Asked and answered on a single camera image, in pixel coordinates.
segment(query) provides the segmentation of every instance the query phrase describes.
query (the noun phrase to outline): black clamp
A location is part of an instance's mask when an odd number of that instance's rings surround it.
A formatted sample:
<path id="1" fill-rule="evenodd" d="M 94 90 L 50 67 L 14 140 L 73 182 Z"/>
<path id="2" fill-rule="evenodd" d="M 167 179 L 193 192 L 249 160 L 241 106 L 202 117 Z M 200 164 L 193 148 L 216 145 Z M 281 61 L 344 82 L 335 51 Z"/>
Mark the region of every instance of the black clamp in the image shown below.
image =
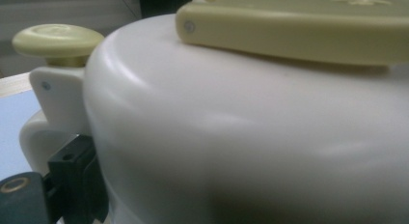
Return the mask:
<path id="1" fill-rule="evenodd" d="M 78 136 L 48 160 L 49 174 L 22 173 L 0 182 L 1 223 L 103 222 L 108 196 L 91 137 Z"/>

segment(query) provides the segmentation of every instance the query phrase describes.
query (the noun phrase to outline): blue surface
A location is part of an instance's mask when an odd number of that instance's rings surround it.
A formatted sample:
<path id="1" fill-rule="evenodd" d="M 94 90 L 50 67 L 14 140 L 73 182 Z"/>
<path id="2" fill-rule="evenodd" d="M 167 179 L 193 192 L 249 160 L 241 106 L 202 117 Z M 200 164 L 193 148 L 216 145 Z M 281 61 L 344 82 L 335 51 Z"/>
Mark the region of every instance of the blue surface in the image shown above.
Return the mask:
<path id="1" fill-rule="evenodd" d="M 0 98 L 0 181 L 31 171 L 20 149 L 18 134 L 39 110 L 40 105 L 33 91 Z"/>

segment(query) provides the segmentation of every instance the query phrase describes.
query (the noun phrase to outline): yellow knob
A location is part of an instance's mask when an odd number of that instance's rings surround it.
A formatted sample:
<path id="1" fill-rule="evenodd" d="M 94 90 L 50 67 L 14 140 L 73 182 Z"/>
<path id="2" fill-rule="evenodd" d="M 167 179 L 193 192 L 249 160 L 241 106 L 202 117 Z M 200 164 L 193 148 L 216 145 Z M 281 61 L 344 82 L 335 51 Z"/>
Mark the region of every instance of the yellow knob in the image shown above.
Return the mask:
<path id="1" fill-rule="evenodd" d="M 103 38 L 98 32 L 79 26 L 43 24 L 17 33 L 13 46 L 22 55 L 45 58 L 51 66 L 84 67 Z"/>

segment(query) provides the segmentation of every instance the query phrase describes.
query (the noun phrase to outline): gray wall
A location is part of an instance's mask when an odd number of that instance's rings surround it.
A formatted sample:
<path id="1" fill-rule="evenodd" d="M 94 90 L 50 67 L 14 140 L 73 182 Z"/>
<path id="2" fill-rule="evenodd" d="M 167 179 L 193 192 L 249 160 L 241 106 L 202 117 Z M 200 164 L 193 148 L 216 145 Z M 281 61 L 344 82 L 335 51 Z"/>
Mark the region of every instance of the gray wall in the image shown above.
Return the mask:
<path id="1" fill-rule="evenodd" d="M 44 60 L 16 54 L 12 38 L 38 24 L 65 23 L 97 30 L 104 36 L 140 19 L 139 0 L 0 0 L 0 77 L 44 66 Z"/>

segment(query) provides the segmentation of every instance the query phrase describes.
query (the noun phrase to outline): rounded white casing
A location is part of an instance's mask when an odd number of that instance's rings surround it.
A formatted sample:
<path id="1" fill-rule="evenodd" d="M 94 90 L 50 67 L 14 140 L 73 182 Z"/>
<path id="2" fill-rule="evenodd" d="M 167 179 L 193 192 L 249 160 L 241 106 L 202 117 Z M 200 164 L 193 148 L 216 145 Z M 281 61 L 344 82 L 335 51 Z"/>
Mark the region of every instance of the rounded white casing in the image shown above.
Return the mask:
<path id="1" fill-rule="evenodd" d="M 164 15 L 111 34 L 83 87 L 114 223 L 409 219 L 409 65 L 188 45 Z"/>

